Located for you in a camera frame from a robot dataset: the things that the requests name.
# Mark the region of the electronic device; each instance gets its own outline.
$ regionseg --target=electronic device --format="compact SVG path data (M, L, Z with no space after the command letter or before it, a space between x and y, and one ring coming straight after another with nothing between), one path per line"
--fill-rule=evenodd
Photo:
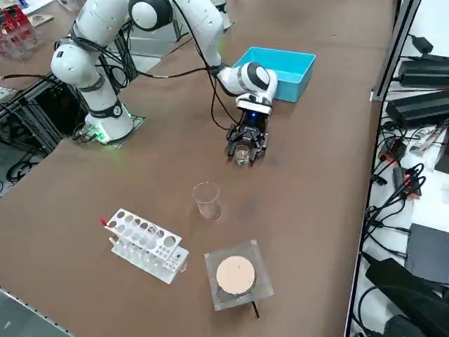
M370 263L366 277L404 314L425 336L449 336L449 305L425 281L412 275L393 258L376 260L367 253Z
M413 223L407 243L405 267L431 281L449 283L449 233Z
M403 141L396 136L387 138L384 142L382 149L379 151L379 159L381 161L401 161L406 153L407 146Z
M403 61L399 66L398 79L402 86L449 88L449 62Z
M446 130L443 146L438 153L435 170L449 174L449 130Z
M421 53L428 54L434 49L434 46L425 37L416 37L415 35L409 34L412 37L413 46Z
M395 167L393 168L393 186L397 191L402 186L406 186L402 192L403 198L419 199L422 196L420 182L418 180L411 181L410 174L406 168Z
M400 127L438 124L449 118L449 91L390 100L386 111Z
M384 327L384 337L426 337L408 318L394 315Z
M236 96L241 109L271 114L277 75L256 62L240 67L225 65L217 46L223 18L209 0L87 0L73 24L70 38L53 54L51 69L61 81L73 85L89 109L86 123L101 133L103 143L125 138L133 130L126 107L117 98L110 80L98 72L98 49L113 42L127 16L139 29L151 32L184 18L198 45L209 74L226 94Z

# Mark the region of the black stick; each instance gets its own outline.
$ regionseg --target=black stick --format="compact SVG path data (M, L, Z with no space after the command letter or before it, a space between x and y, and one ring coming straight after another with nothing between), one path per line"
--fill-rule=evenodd
M259 316L259 310L257 310L257 307L255 306L255 302L253 301L253 302L251 302L252 304L253 304L253 309L254 309L254 311L255 311L255 315L257 316L257 319L259 319L260 318L260 316Z

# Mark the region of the red object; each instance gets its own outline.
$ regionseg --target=red object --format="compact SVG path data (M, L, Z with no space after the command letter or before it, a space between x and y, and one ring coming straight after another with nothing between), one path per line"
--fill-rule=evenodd
M22 12L19 6L14 5L14 10L19 26L21 27L31 26L31 22L28 20L28 17Z
M2 23L1 26L3 27L4 30L6 30L6 34L12 34L13 30L11 29L11 27L9 27L6 23ZM20 42L20 40L17 38L17 35L14 37L6 37L8 39L11 39L11 41L17 46L17 47L22 47L22 42Z
M5 17L6 24L11 28L11 30L16 30L20 28L18 22L13 19L13 17L8 11L2 10L2 13Z

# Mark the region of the black cable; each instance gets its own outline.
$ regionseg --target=black cable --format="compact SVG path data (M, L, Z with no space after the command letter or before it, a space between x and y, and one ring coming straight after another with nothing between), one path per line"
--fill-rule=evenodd
M210 105L210 116L212 117L213 122L222 130L228 131L229 128L225 128L224 126L221 126L216 120L213 115L213 105L215 102L215 96L216 96L216 89L217 89L217 79L215 79L214 85L213 85L213 94L212 94L212 104Z
M423 163L419 163L417 165L414 165L413 167L409 168L408 170L406 170L407 173L411 173L410 176L408 177L408 181L412 181L414 179L417 179L419 181L419 179L422 179L422 183L420 183L416 189L421 188L422 185L424 184L424 182L426 181L425 177L420 177L420 174L423 172L424 170L424 164ZM364 226L363 226L363 236L366 239L366 236L368 234L372 234L368 233L369 231L369 227L370 227L370 222L375 220L376 217L379 216L379 214L382 212L383 209L392 206L393 204L395 204L396 202L399 202L402 198L403 198L403 193L406 190L406 188L408 187L408 185L406 185L406 181L404 181L401 186L399 186L397 188L397 190L386 200L386 202L379 208L375 209L375 212L373 215L370 216L370 218L365 222Z
M189 32L185 32L184 34L181 34L180 37L178 37L178 38L176 39L176 42L179 42L183 37L185 37L185 36L188 35L188 34L189 34Z
M388 218L390 218L390 217L392 217L392 216L395 216L396 214L399 214L400 212L402 212L402 211L404 210L405 207L406 207L406 201L405 201L405 200L402 200L402 206L400 207L399 210L397 210L396 212L393 212L393 213L389 214L388 216L383 217L383 218L380 219L379 221L380 221L381 223L383 223L386 219L388 219Z
M79 134L79 131L84 127L84 122L78 124L77 126L75 126L75 129L73 130L73 134L72 134L72 140L78 140L81 135Z
M387 228L389 230L397 230L398 232L402 232L403 234L408 234L408 235L411 234L411 230L409 230L408 228L388 226L388 225L384 225L383 223L377 223L377 221L374 222L372 224L372 226L375 226L377 228Z
M393 163L394 161L390 161L387 165L385 165L385 167L382 170L379 171L379 173L376 173L376 176L380 176L382 173L384 173L385 170L389 168Z
M210 67L209 67L209 64L207 63L206 58L204 57L204 54L203 54L203 52L201 51L201 47L199 46L198 40L196 39L196 36L195 36L195 34L194 34L194 30L193 30L192 27L190 26L188 19L186 18L186 16L185 16L184 12L182 11L180 5L178 5L177 2L176 2L175 0L173 0L173 3L175 4L175 6L177 7L177 9L178 9L179 12L181 13L182 17L184 18L184 20L185 20L185 22L186 22L186 24L187 24L187 27L189 28L189 31L190 31L190 33L192 34L193 39L195 40L196 51L198 51L198 54L200 55L201 59L203 60L204 65L206 66L206 68L209 69L209 68L210 68ZM208 77L209 77L210 85L212 86L212 88L214 88L213 81L212 81L212 76L210 75L210 72L209 72L209 71L208 71ZM226 112L226 114L229 116L229 118L232 119L232 121L233 121L234 123L237 123L237 124L238 124L238 121L235 120L235 119L233 118L233 116L229 113L229 111L228 111L227 108L225 107L225 104L222 102L221 98L220 98L219 95L217 94L216 88L214 89L214 95L217 96L218 102L220 102L221 106L223 107L223 110Z
M138 73L139 73L139 75L149 77L151 79L174 79L176 77L190 75L190 74L193 74L194 72L200 72L202 70L207 70L207 69L208 68L206 68L206 67L195 68L195 69L189 70L187 72L181 72L179 74L174 74L174 75L153 75L153 74L147 74L146 72L139 72L139 71L138 71Z
M130 82L129 78L126 75L126 72L122 67L119 67L118 65L95 65L95 66L102 67L105 70L105 72L108 75L109 80L112 82L112 86L115 86L119 89L124 89L129 85L129 82ZM119 80L117 80L117 78L114 74L114 69L118 69L123 73L125 80L122 83L120 83Z
M413 295L421 296L421 298L423 298L423 299L425 298L425 299L427 299L427 300L429 300L429 301L431 301L431 302L434 302L434 304L443 306L443 307L445 307L445 309L449 310L449 305L448 305L446 302L444 302L443 299L441 299L441 300L436 300L435 298L432 298L432 297L430 297L430 296L424 295L423 293L420 293L420 292L418 292L418 291L414 291L414 290L412 290L412 289L405 288L405 287L403 287L403 286L393 286L393 285L372 286L372 287L368 288L368 289L362 294L362 296L360 297L360 300L358 300L358 305L357 305L358 321L360 322L361 326L363 326L366 330L369 330L369 329L366 328L365 324L363 323L363 319L362 319L362 315L361 315L361 314L362 314L362 304L363 304L363 301L365 300L366 296L367 296L371 291L374 291L374 290L376 290L376 289L379 289L379 290L383 290L383 289L397 289L397 290L399 290L399 289L400 289L400 290L402 290L402 291L405 291L405 292L408 292L408 293L412 293Z
M386 142L388 139L392 139L395 138L396 136L390 136L390 137L386 137L384 139L382 139L378 144L377 144L377 150L379 150L379 146L382 145L384 142Z
M380 248L384 249L385 251L389 252L391 255L397 256L398 258L407 258L407 253L403 253L401 251L395 251L393 249L387 248L383 244L381 244L371 233L368 233L368 237L370 237Z
M23 169L31 169L33 166L37 165L38 163L31 162L31 158L34 156L33 153L34 150L30 150L12 167L8 169L8 172L6 173L6 180L9 181L12 185L17 184L23 177L25 177L26 174L22 174Z
M57 86L60 85L60 83L57 82L56 80L54 80L48 76L44 76L44 75L40 75L40 74L9 74L9 75L0 77L0 79L17 79L20 77L35 77L37 79L43 79L45 81L49 81Z
M34 125L34 122L28 120L27 118L20 116L20 118L18 117L17 114L15 114L9 107L5 106L3 103L0 103L0 107L2 107L3 109L5 109L10 115L15 115L19 120L20 123L29 130L29 132L32 134L31 129L29 128L29 126L25 123L29 123L30 125Z
M87 144L90 143L92 140L96 139L98 136L98 134L94 133L91 137L89 137L88 139L81 139L81 142L83 144Z
M415 136L418 132L420 132L420 131L421 131L422 129L424 129L424 128L417 128L416 130L413 131L413 133L412 133L412 135L411 135L410 137L413 138L413 136Z
M169 56L171 53L176 52L179 48L182 48L183 46L188 44L191 40L192 40L192 38L187 39L186 41L182 42L178 47L176 47L176 48L172 49L171 51L169 51L168 54L166 54L166 56Z
M424 168L424 164L422 164L422 163L419 163L418 165L415 165L414 168L417 168L419 165L422 165L422 168ZM416 190L418 190L419 188L422 187L422 185L423 185L423 184L425 183L425 181L426 181L426 177L424 177L424 176L418 177L418 178L417 178L417 181L419 182L420 180L422 180L422 182L415 188ZM398 192L403 193L403 191L404 191L404 189L405 189L406 187L407 187L406 182L404 182L404 183L401 185L401 188L399 188L398 191L396 191L395 193L393 193L392 196L394 196L394 198L400 197L400 194L399 194L399 195L395 195L395 194L398 193ZM392 205L396 204L397 202L403 201L401 198L400 198L400 199L397 199L396 201L393 201L394 198L391 198L391 197L390 197L390 198L389 198L389 201L387 200L387 201L384 203L384 205L382 205L382 207L380 207L379 209L377 209L377 210L376 210L376 216L375 216L375 217L377 217L377 215L382 211L382 209L384 209L384 208L386 208L386 207L389 207L389 206L392 206ZM382 222L383 220L387 219L387 218L390 217L390 216L393 216L393 215L395 215L395 214L400 213L400 212L404 209L404 207L405 207L405 202L403 201L402 207L401 207L397 212L392 213L392 214L389 214L388 216L386 216L385 218L383 218L380 222ZM363 243L365 242L365 240L366 240L368 237L370 237L370 238L371 238L371 239L372 239L378 246L380 246L381 248L383 248L385 251L388 251L389 253L391 253L391 254L393 254L393 255L395 255L395 256L398 256L399 258L407 258L407 254L406 254L406 253L402 253L402 252L400 252L400 251L395 251L395 250L393 250L393 249L387 248L386 246L384 246L383 244L381 244L379 241L377 241L376 238L374 238L374 236L373 236L373 233L374 233L374 231L376 230L376 227L374 227L373 230L371 230L371 231L369 232L369 227L371 226L371 221L372 221L372 220L375 220L375 217L374 217L374 218L373 218L373 217L374 217L374 216L372 216L372 217L370 218L370 220L368 221L368 224L367 224L368 228L366 229L366 235L365 235L364 238L363 238L362 245L363 245Z
M126 48L130 51L133 47L133 44L131 42L131 32L133 31L133 25L130 24L128 28L128 36L126 37Z
M363 332L365 333L365 335L368 336L368 337L370 337L371 331L370 331L369 329L367 329L367 328L362 324L362 322L360 322L360 320L357 319L356 315L355 315L353 312L351 313L351 318L353 319L354 322L357 323L357 325L358 325L359 327L361 327L361 329L363 330Z
M374 172L376 172L376 170L379 168L380 165L382 165L384 161L379 161L379 163L375 166L375 168L373 168L373 170L371 171L371 173L373 174Z

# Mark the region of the floor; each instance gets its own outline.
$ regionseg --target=floor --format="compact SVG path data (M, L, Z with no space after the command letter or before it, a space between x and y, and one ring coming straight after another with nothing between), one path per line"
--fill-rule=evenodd
M63 337L67 334L0 292L0 336Z

